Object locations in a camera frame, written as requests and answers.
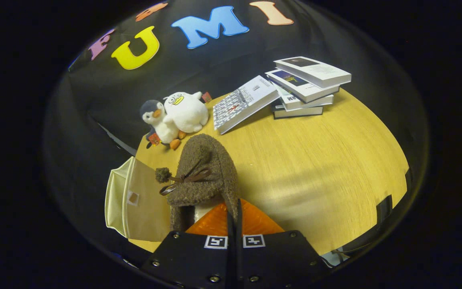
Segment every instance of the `brown knitted hat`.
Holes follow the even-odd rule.
[[[170,226],[172,230],[186,231],[194,223],[194,205],[222,196],[227,209],[238,219],[238,176],[235,164],[226,149],[213,137],[198,134],[187,141],[178,164],[176,177],[195,176],[199,172],[211,174],[197,181],[182,181],[167,194],[171,205]],[[156,169],[156,180],[164,183],[171,173],[168,168]]]

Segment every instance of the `beige fabric bag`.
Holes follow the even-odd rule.
[[[169,233],[170,206],[159,194],[154,170],[130,157],[110,172],[106,187],[105,220],[125,238],[162,241]]]

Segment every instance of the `pink letter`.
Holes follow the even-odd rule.
[[[110,40],[110,34],[112,34],[114,31],[115,31],[115,29],[111,29],[110,31],[105,33],[103,37],[101,37],[94,44],[92,44],[92,46],[90,46],[90,48],[88,48],[88,50],[90,50],[90,52],[92,52],[92,59],[91,60],[94,60],[94,58],[99,53],[101,53],[101,51],[104,51],[104,49],[106,48],[106,42],[108,42]]]
[[[268,1],[258,1],[249,3],[251,6],[258,7],[268,17],[267,23],[270,25],[293,24],[293,20],[286,18],[276,7],[275,3]]]

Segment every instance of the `yellow letter u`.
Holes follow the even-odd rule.
[[[135,35],[135,38],[141,38],[147,45],[147,50],[144,53],[138,56],[133,55],[130,50],[130,41],[126,41],[115,49],[111,56],[116,58],[124,69],[131,70],[142,66],[149,61],[160,48],[160,42],[152,33],[153,28],[154,26],[149,26]]]

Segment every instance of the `wooden table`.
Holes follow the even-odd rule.
[[[392,195],[396,205],[406,192],[408,164],[383,122],[347,91],[320,116],[274,120],[270,106],[224,135],[213,130],[213,110],[223,97],[206,104],[210,119],[199,133],[215,137],[231,155],[242,198],[283,229],[300,230],[319,254],[354,240],[376,225],[376,205]],[[136,158],[152,168],[176,172],[183,146],[146,149]],[[130,240],[154,251],[160,242]]]

